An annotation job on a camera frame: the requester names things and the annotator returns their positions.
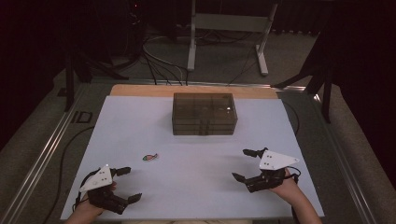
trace white mounting plate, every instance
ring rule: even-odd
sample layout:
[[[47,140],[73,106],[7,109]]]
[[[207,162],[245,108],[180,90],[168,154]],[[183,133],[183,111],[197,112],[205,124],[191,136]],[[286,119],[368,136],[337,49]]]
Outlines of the white mounting plate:
[[[297,158],[276,153],[274,151],[265,150],[260,161],[260,169],[262,170],[278,170],[300,161]]]
[[[79,191],[87,191],[90,189],[99,189],[103,186],[107,186],[113,183],[113,177],[111,177],[110,168],[106,164],[102,169],[100,169],[94,176],[92,176],[84,186],[82,186]]]

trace white tabletop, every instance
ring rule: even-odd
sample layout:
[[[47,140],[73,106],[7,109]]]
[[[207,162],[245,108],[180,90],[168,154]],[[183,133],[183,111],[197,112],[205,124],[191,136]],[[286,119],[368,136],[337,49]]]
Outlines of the white tabletop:
[[[122,215],[100,219],[262,219],[291,217],[290,206],[269,190],[249,193],[232,173],[250,178],[261,173],[260,159],[245,148],[298,158],[299,186],[324,216],[293,129],[281,100],[234,99],[238,121],[233,135],[174,136],[171,97],[107,96],[78,169],[61,219],[72,213],[82,179],[105,164],[131,167],[115,176],[121,198],[142,193]],[[146,155],[158,153],[154,161]]]

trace gray carpet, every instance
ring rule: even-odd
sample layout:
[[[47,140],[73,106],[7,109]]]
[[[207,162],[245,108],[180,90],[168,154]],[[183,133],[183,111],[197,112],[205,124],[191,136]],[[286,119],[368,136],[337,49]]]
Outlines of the gray carpet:
[[[227,33],[235,37],[240,33]],[[258,35],[233,44],[217,44],[199,46],[197,49],[195,71],[189,74],[189,83],[222,83],[227,84],[246,70],[233,84],[276,84],[297,74],[312,48],[315,38],[309,35],[270,35],[264,50],[269,75],[259,74],[258,65],[251,47],[255,45]],[[168,62],[187,66],[189,39],[181,37],[177,42],[167,38],[150,40],[146,50]],[[179,71],[174,66],[167,66],[176,76]],[[128,83],[151,83],[153,80],[144,59],[120,73],[130,78]],[[176,80],[168,74],[169,80]],[[295,83],[295,86],[305,86],[309,79]],[[35,112],[24,122],[18,132],[9,141],[0,154],[0,211],[6,211],[12,202],[24,177],[39,156],[41,150],[50,139],[57,123],[65,116],[72,116],[76,111],[92,113],[90,123],[68,123],[62,139],[53,152],[47,169],[37,182],[30,199],[21,211],[17,223],[42,223],[52,203],[56,198],[60,161],[64,148],[76,133],[93,126],[100,113],[105,97],[110,93],[114,83],[120,83],[95,71],[91,84],[78,84],[80,95],[71,114],[64,113],[65,99],[57,97],[60,88],[64,87],[64,72],[54,79],[55,88],[36,108]],[[300,128],[297,140],[302,149],[304,159],[313,178],[325,216],[324,223],[363,223],[359,207],[350,193],[346,182],[348,177],[343,173],[343,167],[338,163],[338,154],[334,152],[331,135],[334,133],[339,147],[343,149],[352,172],[354,182],[364,193],[371,208],[376,223],[396,223],[392,213],[396,207],[396,192],[387,180],[373,151],[371,150],[359,124],[342,99],[340,91],[334,86],[331,101],[332,124],[323,124],[318,116],[317,105],[313,104],[312,96],[299,91],[279,91],[279,97],[288,105],[285,108],[290,115],[290,122],[296,129]],[[88,144],[92,130],[85,131],[76,137],[68,147],[64,156],[62,188],[59,202],[56,204],[48,223],[59,221],[64,202],[74,181],[79,162]],[[257,223],[293,223],[291,219],[260,220]]]

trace plastic storage box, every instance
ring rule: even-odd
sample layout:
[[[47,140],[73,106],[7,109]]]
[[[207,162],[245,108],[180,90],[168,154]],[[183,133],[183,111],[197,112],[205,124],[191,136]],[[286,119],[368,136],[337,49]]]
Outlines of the plastic storage box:
[[[237,121],[231,93],[174,95],[174,135],[230,135]]]

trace robotic hand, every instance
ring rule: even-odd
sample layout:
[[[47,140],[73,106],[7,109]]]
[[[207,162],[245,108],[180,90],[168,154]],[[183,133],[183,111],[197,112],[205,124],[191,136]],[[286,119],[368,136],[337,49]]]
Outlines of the robotic hand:
[[[137,203],[142,196],[141,193],[138,193],[136,195],[130,196],[128,199],[122,199],[121,197],[114,195],[113,191],[111,190],[111,184],[113,183],[114,175],[126,175],[130,172],[130,167],[110,169],[108,165],[104,166],[100,170],[91,172],[82,181],[78,197],[76,198],[75,206],[78,206],[80,203],[81,192],[87,191],[90,204],[121,215],[129,204]]]
[[[247,186],[250,193],[263,190],[273,189],[283,183],[284,179],[293,177],[297,182],[299,175],[286,175],[285,167],[298,162],[299,160],[290,156],[282,155],[264,148],[263,150],[244,149],[244,154],[256,158],[259,156],[262,160],[260,162],[260,170],[262,173],[258,176],[246,179],[244,176],[233,173],[233,177]]]

